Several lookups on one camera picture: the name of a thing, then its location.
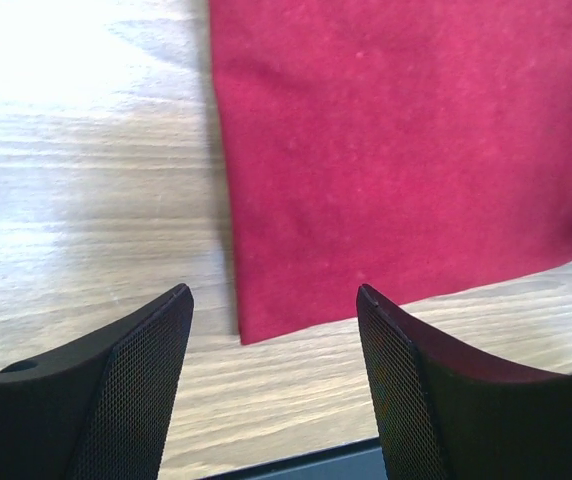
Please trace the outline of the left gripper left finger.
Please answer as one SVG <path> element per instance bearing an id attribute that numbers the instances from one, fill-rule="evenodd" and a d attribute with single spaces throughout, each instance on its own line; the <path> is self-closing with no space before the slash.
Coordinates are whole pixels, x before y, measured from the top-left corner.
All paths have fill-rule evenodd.
<path id="1" fill-rule="evenodd" d="M 0 370 L 0 479 L 155 479 L 190 334 L 179 284 Z"/>

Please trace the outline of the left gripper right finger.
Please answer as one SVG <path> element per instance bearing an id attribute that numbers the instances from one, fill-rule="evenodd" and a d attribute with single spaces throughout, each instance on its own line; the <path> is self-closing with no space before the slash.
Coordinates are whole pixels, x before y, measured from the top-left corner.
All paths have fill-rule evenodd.
<path id="1" fill-rule="evenodd" d="M 572 374 L 505 360 L 364 285 L 358 326 L 391 479 L 572 479 Z"/>

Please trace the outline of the red t shirt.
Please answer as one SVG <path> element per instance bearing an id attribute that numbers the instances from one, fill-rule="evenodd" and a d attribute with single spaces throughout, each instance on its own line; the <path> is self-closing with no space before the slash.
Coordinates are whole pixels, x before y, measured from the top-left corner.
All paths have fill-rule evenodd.
<path id="1" fill-rule="evenodd" d="M 244 344 L 572 261 L 572 1 L 213 1 Z"/>

